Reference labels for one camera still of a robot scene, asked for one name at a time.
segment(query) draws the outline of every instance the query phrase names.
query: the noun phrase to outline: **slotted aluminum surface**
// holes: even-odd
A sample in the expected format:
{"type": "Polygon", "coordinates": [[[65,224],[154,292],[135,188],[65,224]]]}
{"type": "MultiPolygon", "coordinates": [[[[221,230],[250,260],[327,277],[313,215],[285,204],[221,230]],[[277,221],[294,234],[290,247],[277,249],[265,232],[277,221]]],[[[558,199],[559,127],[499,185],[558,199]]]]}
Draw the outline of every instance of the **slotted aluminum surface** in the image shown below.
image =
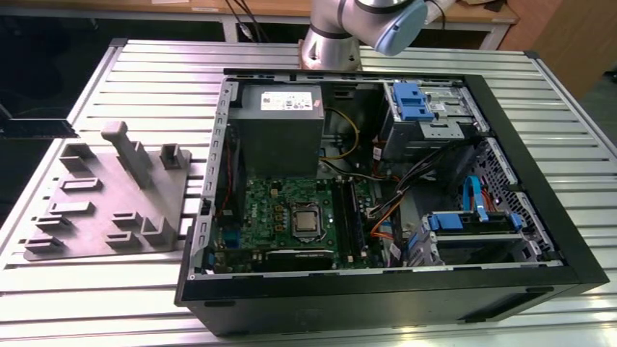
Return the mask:
{"type": "MultiPolygon", "coordinates": [[[[408,49],[394,58],[362,49],[364,70],[480,74],[538,161],[611,283],[548,301],[502,322],[347,330],[309,335],[215,338],[173,305],[181,248],[27,263],[30,218],[46,204],[62,140],[55,140],[1,229],[0,341],[18,346],[354,344],[388,346],[608,346],[617,340],[617,165],[600,134],[562,96],[540,65],[518,52],[408,49]]],[[[185,234],[197,213],[222,67],[297,68],[295,45],[129,40],[109,48],[69,120],[95,150],[111,150],[101,124],[123,120],[147,147],[179,143],[193,152],[182,207],[185,234]]]]}

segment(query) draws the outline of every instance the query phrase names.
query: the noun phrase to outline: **open computer tower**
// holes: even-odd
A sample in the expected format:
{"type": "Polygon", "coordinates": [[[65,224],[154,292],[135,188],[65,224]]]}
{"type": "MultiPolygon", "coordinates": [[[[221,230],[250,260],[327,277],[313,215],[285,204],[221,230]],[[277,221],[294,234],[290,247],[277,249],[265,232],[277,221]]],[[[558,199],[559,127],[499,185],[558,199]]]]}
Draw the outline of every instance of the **open computer tower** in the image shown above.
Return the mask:
{"type": "Polygon", "coordinates": [[[215,335],[500,320],[607,278],[480,76],[225,70],[175,304],[215,335]]]}

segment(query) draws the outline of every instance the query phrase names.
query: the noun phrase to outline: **ram slot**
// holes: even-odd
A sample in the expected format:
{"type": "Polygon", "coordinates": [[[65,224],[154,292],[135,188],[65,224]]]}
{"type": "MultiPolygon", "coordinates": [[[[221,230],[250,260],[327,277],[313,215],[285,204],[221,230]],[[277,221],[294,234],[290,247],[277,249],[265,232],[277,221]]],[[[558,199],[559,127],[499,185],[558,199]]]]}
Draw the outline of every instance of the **ram slot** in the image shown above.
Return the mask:
{"type": "Polygon", "coordinates": [[[359,259],[363,249],[362,222],[352,182],[332,184],[332,208],[340,259],[359,259]]]}
{"type": "Polygon", "coordinates": [[[338,257],[342,261],[346,261],[350,255],[350,236],[348,236],[348,225],[346,220],[346,203],[343,199],[343,184],[339,182],[331,182],[331,206],[334,213],[334,226],[335,226],[335,243],[338,245],[338,257]]]}

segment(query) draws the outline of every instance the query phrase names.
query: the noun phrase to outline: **power supply label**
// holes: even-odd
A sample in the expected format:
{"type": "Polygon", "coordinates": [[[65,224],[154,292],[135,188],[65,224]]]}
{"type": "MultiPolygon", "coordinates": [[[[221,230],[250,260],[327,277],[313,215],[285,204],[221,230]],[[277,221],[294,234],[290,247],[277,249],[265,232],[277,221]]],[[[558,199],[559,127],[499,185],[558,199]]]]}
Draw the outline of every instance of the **power supply label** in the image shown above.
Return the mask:
{"type": "Polygon", "coordinates": [[[261,93],[261,111],[306,111],[311,110],[310,92],[263,92],[261,93]]]}

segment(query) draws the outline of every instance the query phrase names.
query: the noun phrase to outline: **yellow wire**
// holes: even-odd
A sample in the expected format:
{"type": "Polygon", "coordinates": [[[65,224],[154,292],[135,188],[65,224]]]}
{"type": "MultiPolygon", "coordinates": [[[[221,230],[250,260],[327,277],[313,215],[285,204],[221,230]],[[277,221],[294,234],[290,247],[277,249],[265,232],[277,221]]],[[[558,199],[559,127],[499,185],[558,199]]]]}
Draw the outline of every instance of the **yellow wire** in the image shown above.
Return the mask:
{"type": "Polygon", "coordinates": [[[359,130],[356,129],[355,124],[351,122],[350,118],[340,111],[338,111],[338,110],[335,110],[334,108],[330,108],[330,107],[323,108],[323,110],[330,110],[335,114],[338,114],[338,116],[343,117],[346,122],[354,128],[354,132],[355,132],[354,146],[350,148],[350,150],[347,150],[343,154],[336,155],[335,157],[319,157],[318,158],[319,160],[335,160],[335,159],[344,158],[355,150],[356,144],[359,143],[359,130]]]}

